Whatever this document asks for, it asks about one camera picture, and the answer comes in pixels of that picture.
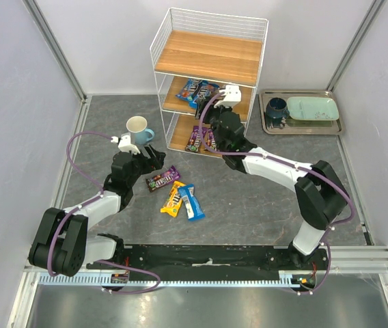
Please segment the dark blue candy bag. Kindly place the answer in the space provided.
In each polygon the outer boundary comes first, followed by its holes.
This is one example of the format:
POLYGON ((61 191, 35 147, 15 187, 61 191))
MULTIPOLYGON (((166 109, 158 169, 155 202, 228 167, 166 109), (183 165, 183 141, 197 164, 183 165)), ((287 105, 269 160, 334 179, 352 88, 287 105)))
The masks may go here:
POLYGON ((184 87, 176 94, 176 98, 191 101, 194 93, 201 84, 202 81, 199 79, 188 79, 184 87))

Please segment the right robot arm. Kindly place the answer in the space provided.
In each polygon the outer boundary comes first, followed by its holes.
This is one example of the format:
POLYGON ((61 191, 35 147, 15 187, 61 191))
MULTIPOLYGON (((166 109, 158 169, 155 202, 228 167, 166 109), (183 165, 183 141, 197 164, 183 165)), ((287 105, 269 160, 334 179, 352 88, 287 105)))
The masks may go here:
POLYGON ((353 219, 357 209, 326 161, 315 164, 292 161, 250 142, 240 116, 232 110, 233 99, 231 93, 219 92, 200 102, 196 118, 200 126, 210 127, 215 144, 205 148, 222 156, 229 168, 266 178, 295 193, 303 222, 288 252, 294 265, 300 267, 335 226, 353 219))

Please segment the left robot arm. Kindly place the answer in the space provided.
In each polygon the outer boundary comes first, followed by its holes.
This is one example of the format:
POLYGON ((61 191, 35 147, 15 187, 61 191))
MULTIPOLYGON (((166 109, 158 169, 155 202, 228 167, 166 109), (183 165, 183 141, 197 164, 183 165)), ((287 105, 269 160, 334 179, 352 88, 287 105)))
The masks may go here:
POLYGON ((146 153, 118 152, 113 156, 111 173, 105 178, 102 191, 76 206, 48 208, 41 219, 29 250, 29 263, 46 269, 52 276, 74 276, 83 264, 110 259, 117 241, 104 236, 106 243, 90 258, 87 231, 106 217, 124 210, 133 197, 133 187, 142 175, 162 169, 166 154, 151 145, 146 153))

